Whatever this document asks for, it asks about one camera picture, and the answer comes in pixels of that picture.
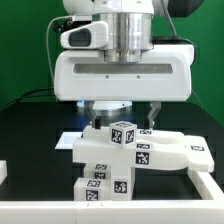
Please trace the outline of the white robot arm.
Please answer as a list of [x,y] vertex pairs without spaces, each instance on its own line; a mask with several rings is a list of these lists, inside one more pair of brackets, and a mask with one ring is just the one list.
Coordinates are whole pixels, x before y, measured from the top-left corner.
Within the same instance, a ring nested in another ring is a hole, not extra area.
[[154,37],[155,16],[187,17],[205,0],[63,0],[75,25],[61,34],[54,92],[82,101],[92,126],[123,101],[149,101],[154,119],[164,101],[191,95],[195,45],[178,35]]

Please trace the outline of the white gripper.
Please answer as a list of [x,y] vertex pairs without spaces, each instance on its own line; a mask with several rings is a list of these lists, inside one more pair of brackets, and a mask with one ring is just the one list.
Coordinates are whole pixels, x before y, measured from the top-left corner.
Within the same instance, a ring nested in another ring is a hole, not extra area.
[[101,117],[93,101],[154,101],[149,128],[161,110],[158,101],[185,101],[191,95],[191,45],[156,45],[142,53],[138,63],[108,63],[99,50],[67,50],[55,66],[54,92],[62,101],[84,100],[95,129]]

